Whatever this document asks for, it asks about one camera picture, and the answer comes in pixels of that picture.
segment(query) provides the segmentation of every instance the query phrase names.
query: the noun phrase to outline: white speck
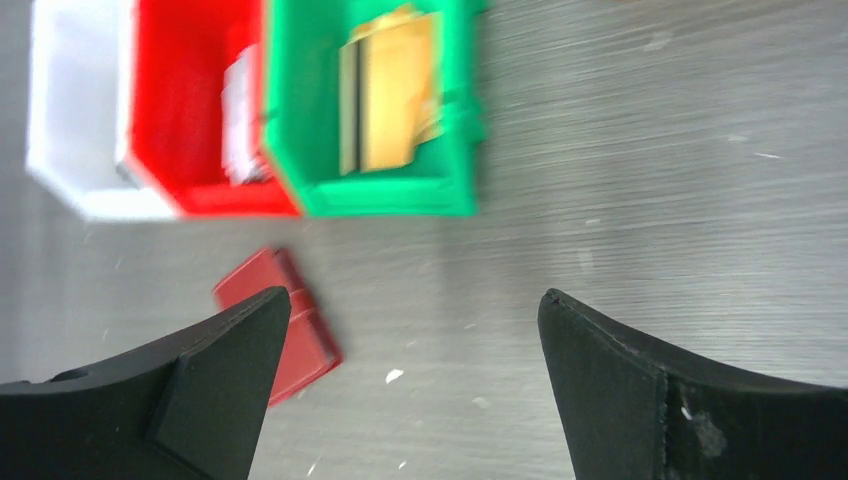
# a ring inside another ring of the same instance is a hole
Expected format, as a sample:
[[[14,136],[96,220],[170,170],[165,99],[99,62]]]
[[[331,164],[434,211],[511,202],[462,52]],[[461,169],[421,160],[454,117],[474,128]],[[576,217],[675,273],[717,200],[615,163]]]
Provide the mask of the white speck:
[[[642,49],[646,52],[660,50],[671,41],[671,32],[655,32],[651,36],[651,41]]]
[[[580,260],[580,270],[583,273],[592,273],[595,270],[595,257],[592,255],[592,250],[588,248],[577,250],[577,258]]]
[[[489,401],[488,401],[488,400],[486,400],[486,399],[485,399],[485,398],[483,398],[483,397],[475,397],[475,398],[474,398],[473,400],[471,400],[471,401],[474,403],[474,405],[477,405],[477,406],[478,406],[478,407],[480,407],[480,408],[489,408],[489,405],[491,405],[491,404],[489,403]]]
[[[398,370],[397,368],[395,368],[386,375],[386,385],[394,382],[395,380],[400,378],[401,375],[403,375],[403,370]]]

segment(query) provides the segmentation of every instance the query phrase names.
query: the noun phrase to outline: brushed steel surface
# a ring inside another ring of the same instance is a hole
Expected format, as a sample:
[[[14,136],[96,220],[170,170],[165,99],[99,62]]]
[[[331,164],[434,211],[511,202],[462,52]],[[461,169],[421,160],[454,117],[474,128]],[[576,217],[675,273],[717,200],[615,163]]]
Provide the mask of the brushed steel surface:
[[[212,314],[214,283],[275,243],[348,360],[269,412],[257,480],[572,478],[535,324],[552,286],[848,385],[845,2],[495,1],[479,217],[166,226],[86,226],[26,179],[28,15],[0,6],[0,381]]]

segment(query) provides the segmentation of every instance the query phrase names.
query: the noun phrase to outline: storage bin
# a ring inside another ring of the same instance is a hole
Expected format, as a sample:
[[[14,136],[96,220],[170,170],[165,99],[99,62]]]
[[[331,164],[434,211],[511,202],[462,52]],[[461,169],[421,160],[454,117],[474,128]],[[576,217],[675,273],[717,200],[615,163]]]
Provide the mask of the storage bin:
[[[269,0],[264,147],[314,216],[471,215],[474,152],[485,137],[474,92],[475,20],[483,0],[417,0],[440,12],[443,135],[403,168],[340,175],[339,49],[358,25],[404,0]]]
[[[177,210],[114,164],[122,0],[32,7],[26,169],[90,221],[168,221]]]
[[[137,0],[126,161],[188,217],[299,215],[281,182],[233,186],[221,166],[224,72],[262,33],[261,5]]]

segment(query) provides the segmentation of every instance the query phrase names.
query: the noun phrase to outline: white bin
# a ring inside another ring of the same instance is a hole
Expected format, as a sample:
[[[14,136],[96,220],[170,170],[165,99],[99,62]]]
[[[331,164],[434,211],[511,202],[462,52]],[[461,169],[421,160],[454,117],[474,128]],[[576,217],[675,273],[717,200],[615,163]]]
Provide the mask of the white bin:
[[[116,156],[126,153],[125,141],[118,138],[126,136],[132,71],[132,57],[119,50],[131,46],[125,30],[133,23],[127,16],[134,3],[33,4],[26,168],[91,221],[178,217],[176,207],[158,191],[136,188],[116,168]]]

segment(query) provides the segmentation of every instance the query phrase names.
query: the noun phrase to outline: green bin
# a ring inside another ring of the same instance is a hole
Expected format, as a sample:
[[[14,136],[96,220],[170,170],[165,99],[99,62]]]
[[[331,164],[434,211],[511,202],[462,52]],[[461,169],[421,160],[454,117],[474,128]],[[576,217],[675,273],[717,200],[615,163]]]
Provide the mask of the green bin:
[[[342,176],[339,49],[358,25],[412,3],[440,12],[443,134],[403,168]],[[485,0],[269,0],[262,141],[311,216],[473,215],[474,152],[486,133],[474,89]]]

